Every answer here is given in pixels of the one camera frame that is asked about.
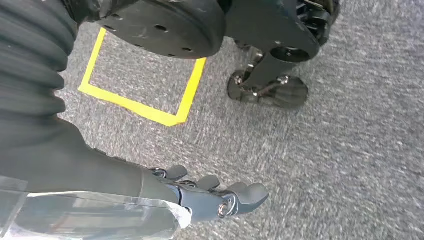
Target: black disc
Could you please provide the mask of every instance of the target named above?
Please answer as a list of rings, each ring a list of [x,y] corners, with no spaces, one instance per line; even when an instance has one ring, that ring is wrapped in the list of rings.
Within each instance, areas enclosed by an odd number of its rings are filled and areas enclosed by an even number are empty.
[[[134,46],[181,59],[216,54],[225,33],[224,11],[216,0],[140,0],[99,23]]]

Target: yellow tape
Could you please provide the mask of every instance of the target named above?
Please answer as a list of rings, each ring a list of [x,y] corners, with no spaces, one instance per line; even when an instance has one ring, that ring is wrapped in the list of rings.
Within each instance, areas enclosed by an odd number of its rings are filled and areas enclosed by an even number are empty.
[[[200,79],[202,78],[203,69],[206,63],[206,58],[198,59],[194,65],[193,72],[188,81],[187,88],[185,89],[184,96],[182,97],[181,104],[179,105],[176,115],[155,109],[153,107],[144,105],[140,102],[133,101],[118,94],[106,91],[99,87],[90,84],[90,78],[96,65],[97,57],[99,56],[100,48],[102,47],[103,40],[105,39],[106,30],[100,29],[97,40],[95,42],[90,60],[88,61],[87,69],[84,77],[82,78],[81,85],[78,90],[88,94],[97,99],[101,99],[123,108],[133,111],[134,113],[160,123],[162,125],[171,127],[177,124],[184,123],[189,117],[190,108],[192,107],[196,91],[199,86]]]

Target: screw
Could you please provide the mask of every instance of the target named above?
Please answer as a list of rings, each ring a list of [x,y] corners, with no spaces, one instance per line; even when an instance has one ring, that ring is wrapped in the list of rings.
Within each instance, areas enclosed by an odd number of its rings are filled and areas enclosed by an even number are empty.
[[[229,211],[228,204],[225,201],[225,202],[221,203],[218,207],[218,216],[220,218],[225,218],[225,216],[227,216],[227,214],[228,214],[228,211]]]
[[[279,81],[282,85],[287,84],[289,82],[289,76],[279,77],[277,81]]]

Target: robotic hand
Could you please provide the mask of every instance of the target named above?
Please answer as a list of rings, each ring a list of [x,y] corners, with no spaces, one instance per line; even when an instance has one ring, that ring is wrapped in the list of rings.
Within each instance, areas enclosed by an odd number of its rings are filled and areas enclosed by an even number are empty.
[[[190,211],[192,222],[211,221],[253,212],[269,195],[265,186],[260,183],[248,186],[238,182],[226,190],[218,190],[220,181],[213,175],[205,176],[197,182],[179,181],[187,175],[186,168],[181,165],[169,170],[150,170],[159,181],[175,192],[179,204]]]

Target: caster wheel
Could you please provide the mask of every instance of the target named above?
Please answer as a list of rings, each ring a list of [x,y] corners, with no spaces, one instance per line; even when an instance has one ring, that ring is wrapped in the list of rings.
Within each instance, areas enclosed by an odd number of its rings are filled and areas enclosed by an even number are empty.
[[[228,80],[228,96],[232,100],[241,101],[242,100],[242,91],[239,88],[239,84],[243,77],[244,77],[243,71],[236,71],[231,75],[231,77]]]
[[[273,98],[273,104],[284,109],[293,109],[304,105],[308,94],[308,86],[298,77],[290,77],[287,83],[274,88],[269,93]]]

